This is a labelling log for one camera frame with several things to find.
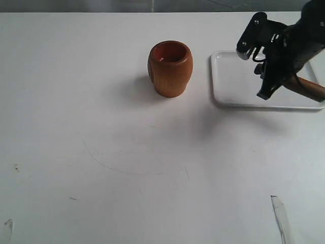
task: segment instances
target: white tray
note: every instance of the white tray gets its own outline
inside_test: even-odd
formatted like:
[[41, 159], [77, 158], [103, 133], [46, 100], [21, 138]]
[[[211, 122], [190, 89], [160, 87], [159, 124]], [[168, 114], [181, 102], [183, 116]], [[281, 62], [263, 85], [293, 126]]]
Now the white tray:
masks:
[[[298, 95], [284, 87], [265, 101], [257, 97], [262, 80], [254, 74], [257, 63], [242, 60], [234, 51], [220, 51], [211, 55], [211, 72], [215, 100], [232, 107], [321, 110], [324, 103]], [[298, 76], [318, 83], [313, 67], [307, 63]]]

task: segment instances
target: orange wooden cup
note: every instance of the orange wooden cup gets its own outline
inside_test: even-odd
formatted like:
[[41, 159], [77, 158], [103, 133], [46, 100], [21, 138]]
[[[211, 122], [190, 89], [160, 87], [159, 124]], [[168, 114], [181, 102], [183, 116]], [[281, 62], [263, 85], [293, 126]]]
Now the orange wooden cup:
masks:
[[181, 42], [165, 41], [155, 45], [149, 54], [148, 72], [155, 90], [162, 96], [181, 95], [191, 78], [193, 59], [190, 49]]

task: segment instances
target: white table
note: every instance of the white table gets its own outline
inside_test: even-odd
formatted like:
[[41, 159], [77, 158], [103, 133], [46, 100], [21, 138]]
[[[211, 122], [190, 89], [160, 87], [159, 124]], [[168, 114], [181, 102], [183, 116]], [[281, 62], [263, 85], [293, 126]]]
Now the white table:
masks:
[[[270, 195], [297, 244], [323, 243], [325, 113], [210, 100], [208, 58], [234, 50], [251, 17], [0, 14], [0, 228], [13, 219], [12, 244], [281, 243]], [[147, 77], [163, 40], [193, 54], [175, 99]]]

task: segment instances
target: wooden handle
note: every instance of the wooden handle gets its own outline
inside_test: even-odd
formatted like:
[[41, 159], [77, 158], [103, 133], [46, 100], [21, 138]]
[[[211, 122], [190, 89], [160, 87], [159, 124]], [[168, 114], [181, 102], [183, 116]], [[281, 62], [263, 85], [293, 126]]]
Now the wooden handle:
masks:
[[294, 77], [283, 83], [283, 86], [295, 93], [303, 95], [317, 102], [325, 100], [325, 87], [315, 84], [309, 80], [299, 78], [299, 84]]

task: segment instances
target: gray wall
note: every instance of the gray wall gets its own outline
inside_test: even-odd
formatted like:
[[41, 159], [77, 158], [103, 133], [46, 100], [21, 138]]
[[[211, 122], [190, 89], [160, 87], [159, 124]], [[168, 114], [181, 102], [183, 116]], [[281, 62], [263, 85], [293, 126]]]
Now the gray wall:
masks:
[[308, 0], [0, 0], [0, 12], [299, 11], [307, 1]]

